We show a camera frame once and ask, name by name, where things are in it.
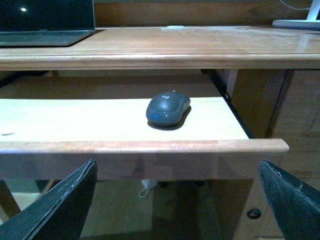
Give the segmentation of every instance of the chair wheel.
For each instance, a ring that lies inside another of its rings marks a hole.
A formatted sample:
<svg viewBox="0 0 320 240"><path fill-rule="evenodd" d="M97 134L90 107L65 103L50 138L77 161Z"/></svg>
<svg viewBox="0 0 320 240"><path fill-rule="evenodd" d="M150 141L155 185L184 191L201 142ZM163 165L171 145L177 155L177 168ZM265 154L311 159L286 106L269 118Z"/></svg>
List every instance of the chair wheel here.
<svg viewBox="0 0 320 240"><path fill-rule="evenodd" d="M166 188L166 187L168 187L169 183L167 181L161 181L161 182L159 182L159 185L161 188Z"/></svg>
<svg viewBox="0 0 320 240"><path fill-rule="evenodd" d="M203 185L205 185L205 182L204 181L195 181L195 185L197 187L202 187Z"/></svg>

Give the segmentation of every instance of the gray wireless mouse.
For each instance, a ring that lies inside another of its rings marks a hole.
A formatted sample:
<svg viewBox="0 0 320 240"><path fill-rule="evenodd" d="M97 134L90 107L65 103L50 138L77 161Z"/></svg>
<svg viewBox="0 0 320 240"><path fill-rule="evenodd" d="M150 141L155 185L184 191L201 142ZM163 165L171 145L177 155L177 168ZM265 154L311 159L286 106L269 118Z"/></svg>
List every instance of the gray wireless mouse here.
<svg viewBox="0 0 320 240"><path fill-rule="evenodd" d="M159 93L150 101L146 109L149 123L158 127L177 125L190 105L190 98L175 90Z"/></svg>

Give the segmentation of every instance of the floor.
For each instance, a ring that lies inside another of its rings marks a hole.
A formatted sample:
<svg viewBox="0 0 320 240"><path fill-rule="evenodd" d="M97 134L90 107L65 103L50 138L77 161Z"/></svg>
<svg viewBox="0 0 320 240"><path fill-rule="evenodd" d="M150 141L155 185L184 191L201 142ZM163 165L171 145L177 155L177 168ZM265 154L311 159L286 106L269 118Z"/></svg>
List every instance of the floor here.
<svg viewBox="0 0 320 240"><path fill-rule="evenodd" d="M170 182L138 197L140 180L98 181L81 240L222 240L208 182ZM39 193L13 193L21 209Z"/></svg>

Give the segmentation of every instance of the laptop screen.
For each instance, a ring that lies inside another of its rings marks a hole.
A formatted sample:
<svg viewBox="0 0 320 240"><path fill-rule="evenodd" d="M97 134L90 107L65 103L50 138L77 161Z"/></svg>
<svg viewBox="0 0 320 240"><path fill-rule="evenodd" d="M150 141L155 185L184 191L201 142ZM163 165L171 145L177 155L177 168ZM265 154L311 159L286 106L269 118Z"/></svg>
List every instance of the laptop screen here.
<svg viewBox="0 0 320 240"><path fill-rule="evenodd" d="M94 30L92 0L0 0L0 32Z"/></svg>

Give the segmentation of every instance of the white device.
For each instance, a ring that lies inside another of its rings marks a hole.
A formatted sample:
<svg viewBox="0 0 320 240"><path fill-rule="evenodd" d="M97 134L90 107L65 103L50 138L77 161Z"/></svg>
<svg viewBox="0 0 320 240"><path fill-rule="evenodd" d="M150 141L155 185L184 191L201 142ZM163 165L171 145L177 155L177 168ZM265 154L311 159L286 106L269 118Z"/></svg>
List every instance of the white device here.
<svg viewBox="0 0 320 240"><path fill-rule="evenodd" d="M141 184L143 185L144 188L139 192L139 197L143 199L147 199L149 190L157 186L158 182L153 179L143 179L141 181Z"/></svg>
<svg viewBox="0 0 320 240"><path fill-rule="evenodd" d="M317 20L319 10L320 0L313 0L306 20L274 20L272 25L281 29L305 29L320 31L320 20Z"/></svg>

